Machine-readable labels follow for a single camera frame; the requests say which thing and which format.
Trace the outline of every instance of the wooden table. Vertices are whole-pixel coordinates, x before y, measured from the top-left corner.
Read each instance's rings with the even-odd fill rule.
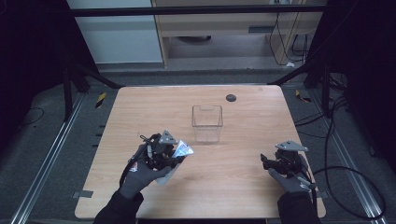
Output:
[[[234,94],[235,102],[226,96]],[[221,105],[224,126],[216,144],[194,141],[193,105]],[[278,86],[175,86],[120,89],[97,149],[76,216],[95,217],[118,188],[128,159],[150,137],[168,130],[194,150],[165,186],[152,182],[137,216],[143,218],[278,217],[283,193],[262,169],[260,154],[274,159],[275,144],[300,143]],[[325,215],[321,199],[318,213]]]

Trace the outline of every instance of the clear plastic container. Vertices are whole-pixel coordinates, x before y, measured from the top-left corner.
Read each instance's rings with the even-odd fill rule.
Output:
[[[196,142],[218,142],[223,126],[222,107],[220,105],[194,105],[191,124]]]

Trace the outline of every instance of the white wall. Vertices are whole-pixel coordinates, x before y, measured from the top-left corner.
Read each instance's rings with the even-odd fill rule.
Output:
[[[151,7],[149,0],[67,0],[71,8]],[[162,63],[153,16],[76,18],[96,63]]]

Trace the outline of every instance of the floor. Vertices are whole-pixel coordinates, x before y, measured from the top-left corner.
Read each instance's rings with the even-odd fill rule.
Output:
[[[295,49],[299,49],[301,45],[297,41]],[[293,56],[293,52],[290,52],[290,57],[297,60],[301,58]],[[301,62],[297,62],[294,68],[300,65]],[[197,37],[174,38],[166,67],[138,67],[131,72],[106,72],[103,76],[128,86],[265,84],[285,76],[294,68],[276,63],[263,35],[212,36],[208,41]],[[0,223],[9,223],[15,215],[20,214],[17,212],[19,209],[24,209],[26,217],[18,218],[27,223],[91,222],[74,216],[78,199],[73,195],[82,190],[117,90],[112,90],[94,79],[88,80],[91,84],[88,94],[74,92],[74,102],[82,103],[70,129],[66,127],[65,132],[68,135],[64,140],[57,139],[60,130],[64,130],[63,87],[56,86],[38,94],[34,99],[24,125],[9,144],[9,153],[0,160]],[[385,218],[368,221],[350,215],[334,198],[325,198],[323,201],[327,215],[322,219],[323,223],[396,223],[396,199],[393,197],[396,175],[385,160],[370,155],[367,141],[348,107],[339,107],[334,113],[336,129],[328,144],[325,136],[330,119],[318,119],[307,125],[298,125],[302,123],[298,120],[311,120],[320,113],[320,87],[306,90],[302,85],[303,80],[304,75],[300,75],[282,86],[282,90],[301,142],[310,148],[307,157],[312,169],[323,168],[324,155],[327,155],[330,165],[350,165],[367,175],[387,201]],[[297,89],[305,100],[296,96]],[[106,99],[103,105],[95,108],[98,96],[104,91]],[[331,103],[338,102],[336,99],[339,97],[342,97],[341,92],[332,91]],[[59,143],[59,150],[53,150],[54,142]],[[47,164],[47,170],[42,169],[43,163]],[[44,174],[42,176],[45,178],[37,179],[37,174]],[[362,184],[359,176],[333,170],[329,172],[329,178],[332,191],[348,209],[366,216],[370,212],[367,207],[375,208],[377,203],[383,208],[375,190]],[[315,175],[315,179],[320,191],[329,191],[323,173]],[[23,207],[26,204],[24,199],[27,198],[31,199],[31,203]],[[246,220],[226,220],[227,223],[238,221],[248,223]],[[268,222],[279,223],[279,220],[270,219]]]

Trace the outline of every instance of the black glove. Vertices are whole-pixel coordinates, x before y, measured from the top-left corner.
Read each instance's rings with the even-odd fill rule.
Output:
[[[301,163],[303,164],[303,172],[306,172],[308,164],[306,163],[306,160],[302,155],[299,156],[301,158]],[[268,169],[268,173],[279,183],[279,185],[282,187],[283,190],[285,190],[285,192],[308,192],[311,188],[310,182],[306,180],[304,174],[302,173],[295,174],[290,178],[283,177],[274,168]]]
[[[136,193],[149,185],[151,181],[166,176],[171,171],[170,166],[166,166],[160,171],[151,170],[143,158],[139,158],[134,163],[124,184],[120,188],[120,194],[127,199],[132,199]]]

